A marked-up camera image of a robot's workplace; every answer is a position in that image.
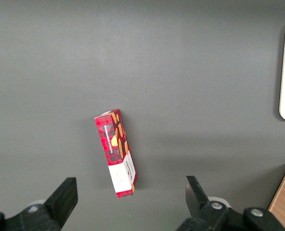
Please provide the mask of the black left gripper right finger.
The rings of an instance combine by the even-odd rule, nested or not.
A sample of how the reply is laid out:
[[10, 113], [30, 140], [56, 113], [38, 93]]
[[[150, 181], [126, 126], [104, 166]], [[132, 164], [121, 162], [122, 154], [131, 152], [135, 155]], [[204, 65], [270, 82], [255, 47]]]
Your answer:
[[238, 213], [227, 203], [208, 198], [195, 176], [186, 177], [185, 199], [191, 217], [178, 231], [285, 231], [264, 208], [249, 207]]

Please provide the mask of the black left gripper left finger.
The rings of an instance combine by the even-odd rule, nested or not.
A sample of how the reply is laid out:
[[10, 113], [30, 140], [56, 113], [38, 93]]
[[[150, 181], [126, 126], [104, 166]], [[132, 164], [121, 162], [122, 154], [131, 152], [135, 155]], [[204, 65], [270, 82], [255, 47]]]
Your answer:
[[0, 212], [0, 231], [60, 231], [77, 203], [77, 179], [66, 178], [44, 203], [33, 203], [11, 218]]

